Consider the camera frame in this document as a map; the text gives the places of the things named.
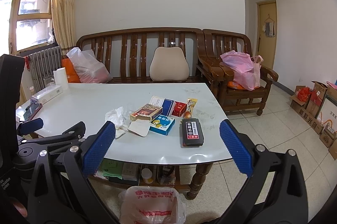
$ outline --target window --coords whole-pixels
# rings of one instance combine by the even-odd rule
[[[0,56],[46,45],[52,39],[50,0],[0,0]]]

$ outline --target yellow snack wrapper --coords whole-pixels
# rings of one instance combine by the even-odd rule
[[[184,113],[184,119],[188,119],[192,117],[192,111],[197,101],[198,101],[197,99],[193,99],[193,98],[187,99],[187,103],[186,103],[187,108],[186,108],[186,112]]]

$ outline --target white tabletop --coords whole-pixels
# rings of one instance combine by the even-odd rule
[[[69,89],[45,103],[35,116],[44,126],[37,133],[43,137],[59,135],[79,121],[86,126],[85,137],[96,134],[105,122],[105,114],[123,106],[135,111],[149,103],[152,96],[186,102],[198,99],[193,117],[203,130],[204,144],[182,147],[179,134],[181,118],[176,119],[167,136],[149,131],[146,137],[125,133],[115,139],[105,158],[143,164],[196,164],[230,159],[219,135],[219,125],[227,119],[212,92],[204,83],[176,84],[69,84]],[[16,115],[22,115],[18,109]]]

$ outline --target radiator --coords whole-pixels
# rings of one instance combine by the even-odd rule
[[[45,88],[43,79],[53,75],[53,71],[61,67],[61,47],[55,46],[41,50],[28,57],[34,91],[38,92]]]

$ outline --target metal bolt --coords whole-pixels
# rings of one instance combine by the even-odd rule
[[[293,149],[290,149],[290,150],[288,151],[288,153],[289,153],[289,155],[291,155],[292,157],[293,157],[293,156],[296,156],[296,152],[295,152]]]
[[[79,150],[79,147],[76,146],[76,145],[70,147],[70,152],[72,152],[72,153],[75,153],[75,152],[77,152],[78,150]]]
[[[266,150],[265,146],[262,145],[262,144],[256,145],[256,149],[257,149],[259,152],[264,152],[264,151]]]
[[[44,157],[46,154],[47,154],[47,151],[46,151],[46,150],[42,150],[42,151],[40,152],[40,156],[42,156],[42,157]]]

